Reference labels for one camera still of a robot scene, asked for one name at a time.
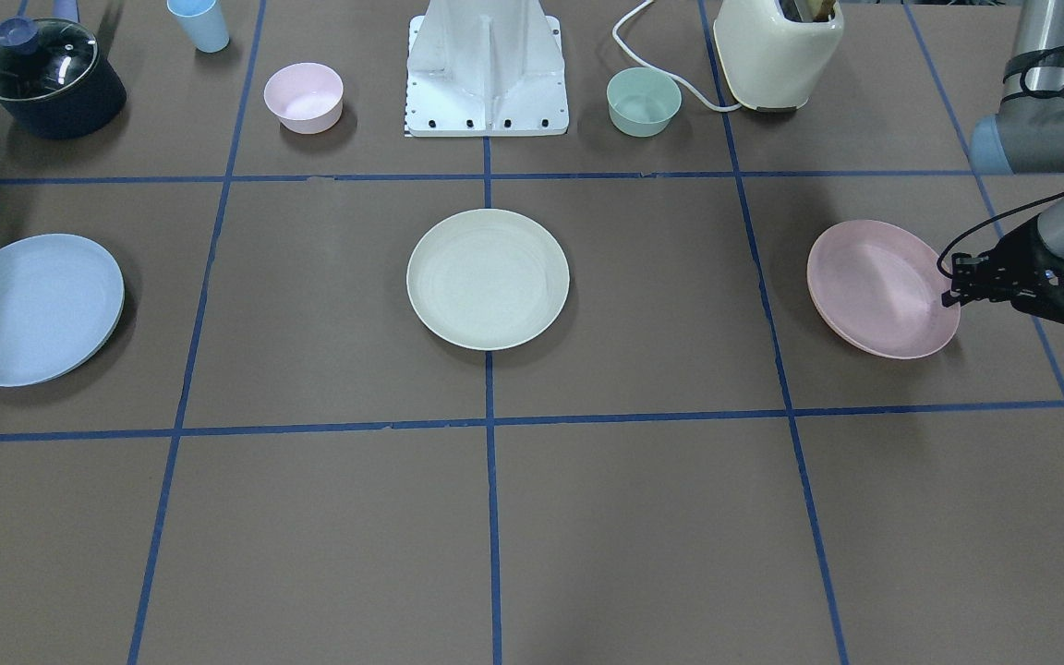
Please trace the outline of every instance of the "blue cup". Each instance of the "blue cup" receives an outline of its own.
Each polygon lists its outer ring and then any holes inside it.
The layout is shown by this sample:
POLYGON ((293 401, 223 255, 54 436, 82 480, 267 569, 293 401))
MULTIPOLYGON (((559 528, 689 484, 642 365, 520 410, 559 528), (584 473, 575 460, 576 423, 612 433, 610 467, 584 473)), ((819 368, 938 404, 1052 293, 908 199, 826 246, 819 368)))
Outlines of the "blue cup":
POLYGON ((196 49, 215 53, 228 46, 228 24, 219 0, 166 0, 166 11, 173 14, 196 49))

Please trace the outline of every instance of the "cup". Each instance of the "cup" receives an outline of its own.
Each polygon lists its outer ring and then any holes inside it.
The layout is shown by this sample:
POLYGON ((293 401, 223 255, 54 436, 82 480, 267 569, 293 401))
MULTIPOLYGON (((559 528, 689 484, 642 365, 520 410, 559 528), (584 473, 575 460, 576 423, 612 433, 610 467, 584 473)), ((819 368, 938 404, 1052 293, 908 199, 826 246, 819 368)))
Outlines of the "cup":
POLYGON ((613 76, 606 85, 610 121, 630 136, 654 136, 680 110, 680 87, 670 76, 647 67, 632 67, 613 76))
POLYGON ((228 46, 228 24, 219 0, 166 0, 166 11, 174 14, 196 49, 215 53, 228 46))
POLYGON ((343 115, 343 80, 329 66, 296 63, 266 81, 265 105, 287 130, 318 134, 343 115))

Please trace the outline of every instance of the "white plate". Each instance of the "white plate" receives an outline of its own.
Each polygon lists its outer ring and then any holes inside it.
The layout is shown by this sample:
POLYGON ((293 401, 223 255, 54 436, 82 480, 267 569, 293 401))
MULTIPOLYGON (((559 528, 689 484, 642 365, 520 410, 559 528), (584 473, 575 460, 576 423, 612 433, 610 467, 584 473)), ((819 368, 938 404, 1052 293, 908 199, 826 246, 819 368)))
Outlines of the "white plate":
POLYGON ((465 211, 413 249, 410 302, 435 335, 493 352, 544 333, 569 295, 569 263, 552 234, 510 211, 465 211))
POLYGON ((824 231, 808 256, 815 310, 841 337, 883 358, 912 360, 945 347, 959 305, 942 306, 950 282, 938 254, 892 223, 855 219, 824 231))
POLYGON ((79 235, 35 235, 0 249, 0 386, 30 386, 97 353, 122 315, 122 271, 79 235))

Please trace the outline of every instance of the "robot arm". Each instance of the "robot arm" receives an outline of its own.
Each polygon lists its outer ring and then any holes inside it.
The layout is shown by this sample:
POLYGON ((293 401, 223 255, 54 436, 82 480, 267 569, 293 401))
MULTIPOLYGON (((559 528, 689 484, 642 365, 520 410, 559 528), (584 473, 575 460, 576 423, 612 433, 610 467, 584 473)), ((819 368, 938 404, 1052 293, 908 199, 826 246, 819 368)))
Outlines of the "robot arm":
MULTIPOLYGON (((976 127, 971 164, 984 173, 1064 171, 1064 0, 1024 3, 1000 110, 976 127)), ((1009 300, 1019 312, 1064 323, 1064 193, 1040 202, 1047 201, 1054 202, 995 248, 951 256, 943 305, 1009 300)))

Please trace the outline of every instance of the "blue joint cap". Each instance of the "blue joint cap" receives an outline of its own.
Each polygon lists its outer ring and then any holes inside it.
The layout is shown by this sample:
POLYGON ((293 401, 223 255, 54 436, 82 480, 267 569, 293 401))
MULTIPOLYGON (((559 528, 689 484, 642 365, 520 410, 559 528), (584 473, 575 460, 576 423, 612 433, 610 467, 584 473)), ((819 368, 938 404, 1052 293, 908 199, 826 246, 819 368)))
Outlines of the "blue joint cap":
POLYGON ((30 55, 38 49, 38 27, 28 17, 10 17, 0 22, 0 46, 30 55))
POLYGON ((1004 154, 995 116, 984 116, 971 131, 971 169, 984 176, 1011 176, 1012 165, 1004 154))

